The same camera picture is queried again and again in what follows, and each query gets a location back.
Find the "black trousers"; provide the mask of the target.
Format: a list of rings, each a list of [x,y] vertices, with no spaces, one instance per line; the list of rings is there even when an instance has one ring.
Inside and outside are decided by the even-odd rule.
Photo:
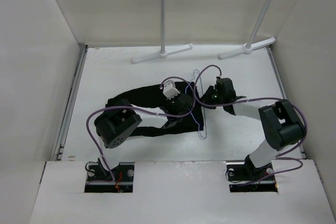
[[[135,108],[141,108],[155,114],[179,114],[171,100],[163,94],[159,85],[152,85],[132,89],[110,98],[106,107],[117,105],[126,99]],[[172,118],[156,115],[149,115],[141,111],[136,111],[142,122],[133,131],[131,137],[157,137],[169,134],[182,134],[189,132],[200,132],[201,138],[206,138],[206,126],[203,117],[203,109],[196,104],[191,114],[183,118]]]

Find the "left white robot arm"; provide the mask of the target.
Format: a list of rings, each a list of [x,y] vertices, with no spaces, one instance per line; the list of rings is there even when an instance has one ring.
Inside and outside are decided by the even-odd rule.
[[[191,115],[195,107],[195,99],[186,94],[179,94],[169,100],[164,106],[156,108],[143,108],[131,104],[127,99],[121,99],[112,106],[91,113],[86,120],[86,129],[94,141],[100,159],[104,164],[100,168],[100,175],[108,182],[114,182],[118,175],[118,168],[107,163],[100,144],[90,130],[90,120],[94,120],[96,133],[101,138],[105,148],[116,148],[121,145],[137,129],[157,129],[163,135],[164,130],[169,130]]]

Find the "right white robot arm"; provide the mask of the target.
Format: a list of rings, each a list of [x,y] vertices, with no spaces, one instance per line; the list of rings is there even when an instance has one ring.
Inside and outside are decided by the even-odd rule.
[[[222,107],[227,113],[259,120],[264,140],[243,164],[227,165],[229,181],[256,183],[269,179],[271,162],[286,155],[284,148],[299,147],[307,136],[307,121],[302,112],[287,99],[254,98],[237,95],[230,78],[218,77],[214,86],[209,86],[199,99],[199,104],[208,109]]]

